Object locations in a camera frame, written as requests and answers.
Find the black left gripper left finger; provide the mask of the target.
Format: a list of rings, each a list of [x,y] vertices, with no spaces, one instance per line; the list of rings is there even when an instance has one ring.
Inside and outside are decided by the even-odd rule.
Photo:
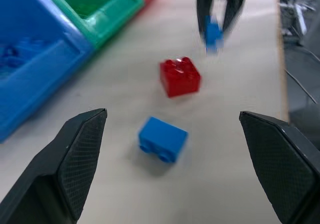
[[[97,169],[108,113],[68,120],[28,164],[0,204],[1,223],[77,223]]]

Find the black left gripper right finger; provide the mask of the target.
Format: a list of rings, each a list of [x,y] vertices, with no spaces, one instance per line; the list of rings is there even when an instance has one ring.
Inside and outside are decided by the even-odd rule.
[[[239,114],[258,180],[281,223],[319,223],[319,150],[274,117]]]

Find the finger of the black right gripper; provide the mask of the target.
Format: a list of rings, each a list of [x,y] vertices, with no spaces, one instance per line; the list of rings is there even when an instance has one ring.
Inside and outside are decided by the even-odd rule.
[[[205,37],[206,17],[210,15],[213,0],[196,0],[198,30],[201,38]]]
[[[233,25],[235,24],[237,18],[241,14],[245,0],[227,0],[224,22],[222,31],[231,31]]]

